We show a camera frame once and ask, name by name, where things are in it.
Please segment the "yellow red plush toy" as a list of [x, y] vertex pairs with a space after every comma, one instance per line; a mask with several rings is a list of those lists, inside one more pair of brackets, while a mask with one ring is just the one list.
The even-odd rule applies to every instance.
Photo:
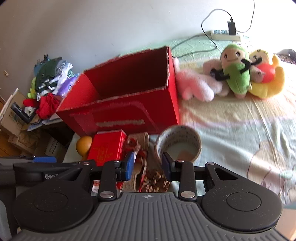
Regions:
[[280, 66], [280, 60], [276, 55], [269, 59], [270, 55], [261, 49], [249, 54], [250, 61], [256, 63], [250, 69], [251, 88], [249, 92], [260, 99], [266, 99], [279, 94], [285, 84], [285, 73]]

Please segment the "cardboard boxes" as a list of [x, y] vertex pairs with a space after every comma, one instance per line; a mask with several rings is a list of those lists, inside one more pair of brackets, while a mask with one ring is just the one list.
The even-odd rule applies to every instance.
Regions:
[[10, 144], [25, 153], [34, 154], [41, 138], [40, 131], [28, 132], [29, 125], [11, 109], [14, 102], [22, 108], [23, 100], [25, 96], [16, 88], [1, 110], [1, 130], [8, 134]]

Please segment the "large red cardboard box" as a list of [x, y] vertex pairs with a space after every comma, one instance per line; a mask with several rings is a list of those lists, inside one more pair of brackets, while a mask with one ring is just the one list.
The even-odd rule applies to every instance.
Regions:
[[168, 46], [113, 58], [83, 71], [57, 108], [80, 136], [123, 130], [161, 133], [180, 122]]

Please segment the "green plush toy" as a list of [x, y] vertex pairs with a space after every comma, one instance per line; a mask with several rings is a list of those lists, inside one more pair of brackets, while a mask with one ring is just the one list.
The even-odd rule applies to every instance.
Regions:
[[226, 81], [237, 98], [244, 98], [250, 87], [250, 68], [247, 52], [240, 46], [230, 44], [220, 56], [222, 69], [211, 69], [211, 75], [218, 81]]

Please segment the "black cylinder bottle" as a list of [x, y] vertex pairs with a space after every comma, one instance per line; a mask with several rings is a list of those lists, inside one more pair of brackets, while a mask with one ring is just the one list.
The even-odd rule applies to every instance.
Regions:
[[11, 109], [14, 111], [14, 113], [21, 118], [26, 124], [29, 124], [31, 122], [31, 120], [33, 119], [34, 115], [32, 114], [31, 116], [29, 116], [28, 114], [25, 113], [25, 111], [23, 109], [21, 109], [21, 107], [16, 103], [13, 102], [11, 104]]

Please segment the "white power strip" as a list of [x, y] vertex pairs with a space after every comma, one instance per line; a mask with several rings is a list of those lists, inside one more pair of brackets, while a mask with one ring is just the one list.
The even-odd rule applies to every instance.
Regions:
[[241, 41], [240, 35], [230, 35], [227, 30], [211, 30], [210, 35], [212, 40], [236, 42]]

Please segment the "packing tape roll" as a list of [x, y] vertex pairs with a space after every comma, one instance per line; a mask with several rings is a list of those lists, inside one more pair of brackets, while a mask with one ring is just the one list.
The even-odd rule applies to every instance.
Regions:
[[154, 155], [159, 163], [162, 154], [167, 152], [173, 160], [195, 163], [201, 155], [202, 142], [198, 132], [184, 125], [174, 125], [165, 129], [156, 139]]

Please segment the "orange wooden gourd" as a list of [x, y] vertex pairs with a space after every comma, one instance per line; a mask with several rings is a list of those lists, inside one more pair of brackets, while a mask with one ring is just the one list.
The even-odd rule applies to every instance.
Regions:
[[82, 160], [87, 160], [88, 152], [92, 145], [92, 137], [91, 136], [83, 136], [79, 138], [76, 143], [76, 151], [82, 157]]

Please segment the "pink plush toy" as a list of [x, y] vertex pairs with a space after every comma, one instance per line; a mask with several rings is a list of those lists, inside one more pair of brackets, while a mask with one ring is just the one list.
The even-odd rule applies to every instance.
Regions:
[[216, 95], [227, 96], [230, 92], [226, 81], [217, 81], [194, 69], [181, 68], [178, 58], [174, 58], [174, 68], [177, 90], [184, 100], [194, 97], [202, 102], [210, 102]]

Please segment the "small red gift box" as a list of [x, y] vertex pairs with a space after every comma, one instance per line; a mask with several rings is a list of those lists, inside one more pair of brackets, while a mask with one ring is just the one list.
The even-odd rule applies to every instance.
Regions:
[[126, 138], [123, 130], [98, 132], [93, 137], [87, 159], [94, 160], [96, 166], [103, 166], [108, 161], [121, 160]]

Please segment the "black charger adapter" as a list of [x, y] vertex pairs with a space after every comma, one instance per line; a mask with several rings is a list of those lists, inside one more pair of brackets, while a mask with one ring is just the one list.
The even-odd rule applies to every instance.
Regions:
[[231, 36], [234, 36], [236, 35], [236, 26], [235, 26], [235, 23], [234, 21], [228, 21], [228, 32], [229, 32], [229, 35]]

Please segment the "brown pine cone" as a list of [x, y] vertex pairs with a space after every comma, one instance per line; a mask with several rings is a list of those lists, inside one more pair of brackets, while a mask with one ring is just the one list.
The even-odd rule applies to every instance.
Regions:
[[142, 183], [141, 192], [167, 192], [170, 182], [161, 170], [148, 170]]

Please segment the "patterned scarf beige pouch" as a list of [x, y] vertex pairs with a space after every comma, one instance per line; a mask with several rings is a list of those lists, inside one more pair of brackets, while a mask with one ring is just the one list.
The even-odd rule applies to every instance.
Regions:
[[121, 191], [141, 192], [144, 178], [147, 172], [147, 151], [149, 149], [149, 134], [136, 133], [128, 135], [125, 144], [125, 154], [136, 151], [132, 177], [129, 181], [123, 182]]

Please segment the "pile of clothes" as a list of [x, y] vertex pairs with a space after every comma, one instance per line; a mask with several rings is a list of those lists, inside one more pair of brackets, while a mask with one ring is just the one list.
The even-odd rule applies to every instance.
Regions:
[[78, 78], [72, 68], [72, 63], [62, 57], [49, 58], [47, 54], [37, 62], [30, 91], [23, 101], [27, 122], [31, 122], [36, 115], [40, 120], [48, 120], [56, 113]]

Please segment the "cartoon print bed sheet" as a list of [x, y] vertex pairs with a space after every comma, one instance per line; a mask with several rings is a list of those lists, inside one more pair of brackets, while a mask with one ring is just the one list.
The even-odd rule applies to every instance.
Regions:
[[[201, 155], [194, 165], [218, 163], [289, 205], [295, 203], [295, 67], [283, 70], [283, 90], [266, 99], [248, 92], [244, 98], [229, 93], [202, 102], [194, 97], [184, 100], [177, 90], [177, 125], [189, 126], [201, 137]], [[147, 167], [160, 169], [154, 155], [160, 133], [148, 134]]]

